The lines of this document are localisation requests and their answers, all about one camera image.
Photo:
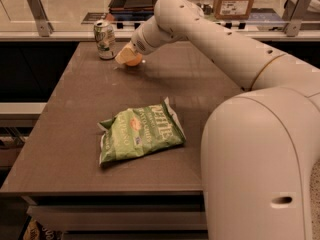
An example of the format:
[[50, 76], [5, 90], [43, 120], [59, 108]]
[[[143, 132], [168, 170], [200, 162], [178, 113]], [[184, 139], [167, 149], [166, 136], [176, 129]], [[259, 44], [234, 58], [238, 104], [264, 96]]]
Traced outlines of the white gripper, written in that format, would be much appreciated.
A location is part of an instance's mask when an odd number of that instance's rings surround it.
[[162, 28], [156, 18], [152, 16], [134, 31], [131, 41], [117, 54], [115, 60], [119, 64], [125, 64], [137, 55], [137, 52], [132, 50], [133, 47], [139, 53], [147, 55], [173, 41], [174, 32], [171, 29], [165, 30]]

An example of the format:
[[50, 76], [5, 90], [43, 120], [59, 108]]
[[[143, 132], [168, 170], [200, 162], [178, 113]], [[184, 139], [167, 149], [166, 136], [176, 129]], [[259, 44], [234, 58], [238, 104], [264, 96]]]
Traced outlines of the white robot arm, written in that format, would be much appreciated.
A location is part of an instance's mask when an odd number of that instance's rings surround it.
[[116, 60], [190, 41], [243, 93], [219, 105], [201, 142], [210, 240], [312, 240], [310, 180], [320, 158], [320, 71], [205, 19], [187, 0], [157, 0]]

